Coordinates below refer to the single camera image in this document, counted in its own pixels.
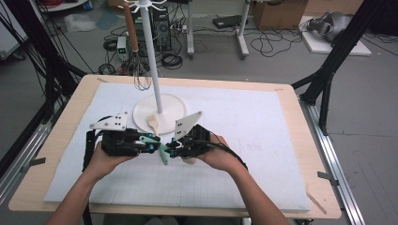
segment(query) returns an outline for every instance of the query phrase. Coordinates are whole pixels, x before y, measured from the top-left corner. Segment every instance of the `handle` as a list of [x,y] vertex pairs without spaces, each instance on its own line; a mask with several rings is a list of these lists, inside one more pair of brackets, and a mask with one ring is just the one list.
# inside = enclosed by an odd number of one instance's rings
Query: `handle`
[[123,4],[123,8],[125,11],[125,18],[126,18],[126,26],[129,31],[129,38],[131,41],[131,47],[134,52],[138,52],[138,40],[137,40],[137,33],[135,33],[134,22],[132,21],[132,16],[130,12],[130,7],[128,3]]

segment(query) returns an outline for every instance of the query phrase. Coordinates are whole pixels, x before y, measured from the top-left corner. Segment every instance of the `computer tower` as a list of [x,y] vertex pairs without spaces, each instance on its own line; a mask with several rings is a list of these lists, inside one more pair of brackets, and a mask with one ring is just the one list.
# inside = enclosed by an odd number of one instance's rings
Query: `computer tower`
[[170,34],[169,13],[167,7],[164,11],[152,11],[152,34],[155,39],[155,50],[160,52],[172,50],[172,39]]

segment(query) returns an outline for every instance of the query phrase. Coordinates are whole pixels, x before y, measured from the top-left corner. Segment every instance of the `white pole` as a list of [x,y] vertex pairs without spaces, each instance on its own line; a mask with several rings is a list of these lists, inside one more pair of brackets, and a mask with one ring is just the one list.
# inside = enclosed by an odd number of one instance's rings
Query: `white pole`
[[153,48],[152,31],[150,28],[149,13],[147,11],[147,8],[145,7],[141,7],[140,10],[141,10],[141,17],[143,18],[146,51],[149,59],[149,67],[150,67],[150,74],[152,76],[153,89],[155,90],[156,105],[158,106],[158,113],[163,113],[163,108],[161,106],[161,91],[159,88],[158,70],[156,67],[155,50]]

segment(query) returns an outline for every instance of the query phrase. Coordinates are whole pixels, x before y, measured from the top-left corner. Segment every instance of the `person's right hand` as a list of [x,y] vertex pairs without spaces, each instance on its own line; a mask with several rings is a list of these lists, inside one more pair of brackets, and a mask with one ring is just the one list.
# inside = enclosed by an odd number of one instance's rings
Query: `person's right hand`
[[[212,143],[223,143],[228,146],[223,136],[210,134],[210,141]],[[241,166],[237,158],[219,148],[211,148],[206,153],[197,156],[197,158],[201,159],[214,169],[228,173],[231,172],[236,166]]]

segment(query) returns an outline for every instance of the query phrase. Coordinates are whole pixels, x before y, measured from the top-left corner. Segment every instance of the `light stand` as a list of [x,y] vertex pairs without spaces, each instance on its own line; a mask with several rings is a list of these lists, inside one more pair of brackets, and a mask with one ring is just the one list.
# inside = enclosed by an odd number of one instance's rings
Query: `light stand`
[[150,74],[152,77],[153,89],[155,96],[150,96],[141,99],[134,108],[133,119],[135,124],[146,132],[152,132],[152,127],[147,123],[147,117],[155,114],[158,120],[158,130],[160,134],[171,132],[176,127],[176,120],[184,117],[187,114],[187,109],[184,102],[173,95],[161,94],[158,80],[158,70],[156,66],[155,50],[153,47],[152,30],[150,27],[148,8],[153,7],[156,10],[162,11],[155,4],[165,3],[151,2],[150,0],[127,1],[130,8],[136,7],[132,13],[136,13],[140,9],[141,17],[143,19],[143,27],[145,34],[146,51],[148,54]]

